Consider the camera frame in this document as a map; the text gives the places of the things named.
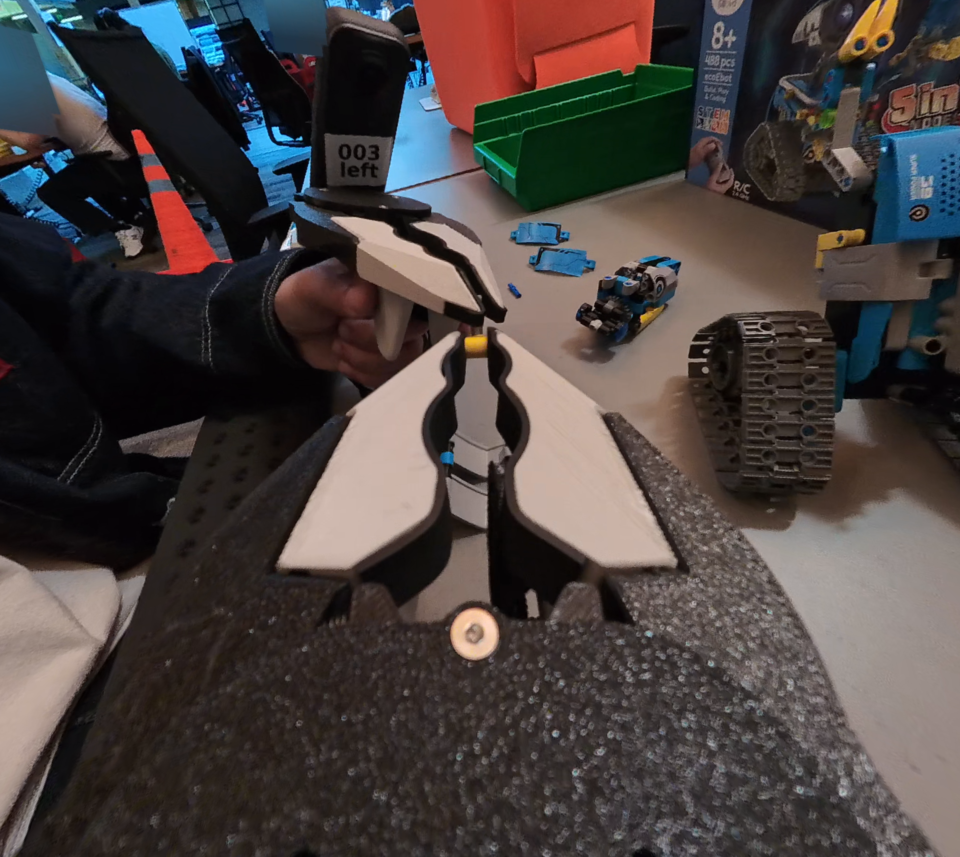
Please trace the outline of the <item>person's denim jacket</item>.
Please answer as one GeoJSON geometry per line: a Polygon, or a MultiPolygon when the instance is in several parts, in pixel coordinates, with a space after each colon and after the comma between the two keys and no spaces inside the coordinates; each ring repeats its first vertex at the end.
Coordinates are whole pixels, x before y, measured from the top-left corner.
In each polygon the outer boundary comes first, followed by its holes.
{"type": "Polygon", "coordinates": [[[127,570],[156,551],[185,471],[184,457],[124,453],[42,348],[2,351],[3,551],[127,570]]]}

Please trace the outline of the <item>person's white shirt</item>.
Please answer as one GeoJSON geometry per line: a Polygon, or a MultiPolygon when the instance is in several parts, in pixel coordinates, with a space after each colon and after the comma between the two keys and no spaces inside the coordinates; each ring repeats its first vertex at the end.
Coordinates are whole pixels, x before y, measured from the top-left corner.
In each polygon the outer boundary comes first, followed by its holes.
{"type": "Polygon", "coordinates": [[[1,562],[1,816],[30,798],[121,609],[114,572],[1,562]]]}

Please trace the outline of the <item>person's left hand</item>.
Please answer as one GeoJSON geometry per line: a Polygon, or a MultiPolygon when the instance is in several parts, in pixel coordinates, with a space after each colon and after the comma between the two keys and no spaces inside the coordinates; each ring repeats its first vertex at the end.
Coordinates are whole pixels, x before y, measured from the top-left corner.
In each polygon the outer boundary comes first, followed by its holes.
{"type": "Polygon", "coordinates": [[[273,310],[307,365],[337,371],[369,390],[425,351],[427,325],[410,319],[397,357],[390,360],[381,354],[375,326],[378,289],[336,259],[287,276],[275,293],[273,310]]]}

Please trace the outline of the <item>blue tracked toy robot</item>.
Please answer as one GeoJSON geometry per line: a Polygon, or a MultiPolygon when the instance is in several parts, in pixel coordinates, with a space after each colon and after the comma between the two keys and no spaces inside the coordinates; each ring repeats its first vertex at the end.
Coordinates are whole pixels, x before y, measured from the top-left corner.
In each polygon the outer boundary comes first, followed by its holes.
{"type": "Polygon", "coordinates": [[[882,135],[867,229],[821,234],[824,315],[751,311],[693,337],[690,394],[738,494],[822,491],[847,399],[891,399],[959,467],[959,128],[882,135]]]}

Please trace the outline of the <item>grey desk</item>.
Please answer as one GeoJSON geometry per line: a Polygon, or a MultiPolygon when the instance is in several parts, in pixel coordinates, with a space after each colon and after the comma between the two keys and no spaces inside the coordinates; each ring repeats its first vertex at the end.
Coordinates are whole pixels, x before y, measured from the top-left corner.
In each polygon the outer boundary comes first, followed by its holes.
{"type": "Polygon", "coordinates": [[[318,577],[268,575],[309,441],[141,608],[53,855],[958,855],[958,471],[914,412],[840,413],[833,481],[724,491],[687,384],[723,313],[819,306],[816,229],[678,177],[562,207],[601,263],[682,262],[664,323],[612,350],[537,281],[517,205],[481,171],[423,186],[462,207],[506,329],[635,427],[630,457],[680,538],[678,575],[622,581],[633,623],[506,619],[454,653],[450,619],[331,625],[318,577]]]}

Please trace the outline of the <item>green plastic bin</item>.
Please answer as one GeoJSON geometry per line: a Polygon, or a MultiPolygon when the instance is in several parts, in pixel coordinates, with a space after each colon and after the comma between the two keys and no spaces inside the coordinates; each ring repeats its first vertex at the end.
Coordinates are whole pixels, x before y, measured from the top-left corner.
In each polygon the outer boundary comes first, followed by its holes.
{"type": "Polygon", "coordinates": [[[641,64],[475,106],[474,158],[528,212],[687,167],[695,75],[641,64]]]}

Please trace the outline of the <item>person's left forearm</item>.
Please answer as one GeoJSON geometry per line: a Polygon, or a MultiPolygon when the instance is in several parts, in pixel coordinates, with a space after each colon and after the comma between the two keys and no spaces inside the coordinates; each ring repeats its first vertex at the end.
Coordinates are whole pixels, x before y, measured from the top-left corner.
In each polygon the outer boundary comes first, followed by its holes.
{"type": "Polygon", "coordinates": [[[52,229],[2,215],[2,408],[98,412],[122,436],[208,408],[290,402],[320,383],[274,309],[316,264],[270,251],[161,275],[75,261],[52,229]]]}

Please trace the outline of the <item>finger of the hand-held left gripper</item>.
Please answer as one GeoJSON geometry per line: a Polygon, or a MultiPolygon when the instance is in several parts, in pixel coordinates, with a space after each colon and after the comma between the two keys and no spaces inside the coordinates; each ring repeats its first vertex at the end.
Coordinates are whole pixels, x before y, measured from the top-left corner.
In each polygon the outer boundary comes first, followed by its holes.
{"type": "Polygon", "coordinates": [[[402,238],[384,221],[334,215],[333,223],[355,238],[361,279],[463,323],[483,323],[479,298],[456,265],[402,238]]]}
{"type": "Polygon", "coordinates": [[[413,222],[413,239],[459,268],[481,299],[488,319],[504,319],[507,307],[482,242],[457,220],[432,214],[413,222]]]}

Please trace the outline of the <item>large robot kit box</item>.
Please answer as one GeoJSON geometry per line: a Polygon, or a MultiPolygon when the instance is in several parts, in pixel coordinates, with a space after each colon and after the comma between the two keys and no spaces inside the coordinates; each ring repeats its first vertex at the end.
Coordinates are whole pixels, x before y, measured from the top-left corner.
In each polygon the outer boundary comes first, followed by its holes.
{"type": "Polygon", "coordinates": [[[686,179],[867,227],[881,139],[958,125],[958,0],[704,0],[686,179]]]}

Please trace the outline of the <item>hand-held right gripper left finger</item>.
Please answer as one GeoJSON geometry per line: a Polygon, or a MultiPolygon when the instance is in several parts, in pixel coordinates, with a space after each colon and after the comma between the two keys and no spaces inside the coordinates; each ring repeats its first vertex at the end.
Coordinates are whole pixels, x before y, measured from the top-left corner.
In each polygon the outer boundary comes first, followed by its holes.
{"type": "Polygon", "coordinates": [[[446,489],[430,408],[459,389],[452,333],[366,396],[278,557],[279,572],[363,573],[422,534],[446,489]]]}

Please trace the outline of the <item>orange traffic cone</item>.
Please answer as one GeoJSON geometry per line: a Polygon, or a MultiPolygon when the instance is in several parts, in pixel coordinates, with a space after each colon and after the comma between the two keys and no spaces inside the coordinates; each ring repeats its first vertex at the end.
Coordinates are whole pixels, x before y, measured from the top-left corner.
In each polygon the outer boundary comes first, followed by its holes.
{"type": "Polygon", "coordinates": [[[146,135],[141,130],[134,129],[131,137],[139,155],[168,263],[167,269],[161,270],[159,274],[198,274],[207,267],[220,263],[146,135]]]}

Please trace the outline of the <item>orange plastic bin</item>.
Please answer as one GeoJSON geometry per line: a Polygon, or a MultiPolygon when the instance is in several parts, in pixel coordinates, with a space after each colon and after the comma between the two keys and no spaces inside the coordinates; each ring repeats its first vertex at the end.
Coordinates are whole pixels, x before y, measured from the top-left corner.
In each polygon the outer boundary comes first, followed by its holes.
{"type": "Polygon", "coordinates": [[[445,118],[651,60],[655,0],[413,0],[445,118]]]}

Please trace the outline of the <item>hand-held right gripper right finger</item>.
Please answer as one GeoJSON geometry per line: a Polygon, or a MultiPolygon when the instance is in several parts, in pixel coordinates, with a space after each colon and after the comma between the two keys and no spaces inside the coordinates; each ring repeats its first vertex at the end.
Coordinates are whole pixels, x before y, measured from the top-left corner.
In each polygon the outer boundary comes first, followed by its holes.
{"type": "Polygon", "coordinates": [[[488,333],[507,503],[534,537],[600,570],[677,566],[601,407],[509,335],[488,333]]]}

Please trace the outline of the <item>black perforated mat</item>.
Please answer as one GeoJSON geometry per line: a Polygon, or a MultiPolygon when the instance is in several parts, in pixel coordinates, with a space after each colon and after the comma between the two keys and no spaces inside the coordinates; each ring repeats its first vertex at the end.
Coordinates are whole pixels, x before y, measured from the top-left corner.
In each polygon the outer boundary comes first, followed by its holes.
{"type": "Polygon", "coordinates": [[[144,610],[162,605],[214,532],[332,415],[331,404],[314,402],[203,419],[150,563],[144,610]]]}

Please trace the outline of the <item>black blue motor assembly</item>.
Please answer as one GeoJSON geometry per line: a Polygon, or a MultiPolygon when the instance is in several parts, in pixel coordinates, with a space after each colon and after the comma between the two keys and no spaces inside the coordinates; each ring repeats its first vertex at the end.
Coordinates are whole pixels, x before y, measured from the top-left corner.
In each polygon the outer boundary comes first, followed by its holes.
{"type": "Polygon", "coordinates": [[[575,319],[611,346],[629,341],[666,309],[680,269],[681,261],[668,256],[625,263],[601,279],[594,302],[584,302],[575,319]]]}

